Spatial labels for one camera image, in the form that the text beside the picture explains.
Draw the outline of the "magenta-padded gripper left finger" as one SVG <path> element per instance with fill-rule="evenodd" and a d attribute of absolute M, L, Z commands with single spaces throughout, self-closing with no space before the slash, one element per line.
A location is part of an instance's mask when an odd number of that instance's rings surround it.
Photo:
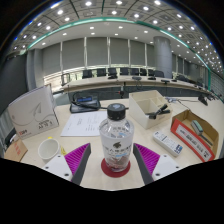
<path fill-rule="evenodd" d="M 56 155 L 43 170 L 79 185 L 82 181 L 87 161 L 91 154 L 91 144 L 84 144 L 65 156 Z"/>

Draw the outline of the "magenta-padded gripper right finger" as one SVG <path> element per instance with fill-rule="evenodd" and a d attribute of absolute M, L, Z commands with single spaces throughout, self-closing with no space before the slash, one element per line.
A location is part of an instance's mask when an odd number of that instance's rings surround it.
<path fill-rule="evenodd" d="M 181 166 L 169 155 L 159 155 L 149 148 L 137 143 L 133 144 L 133 154 L 137 160 L 145 185 L 181 169 Z"/>

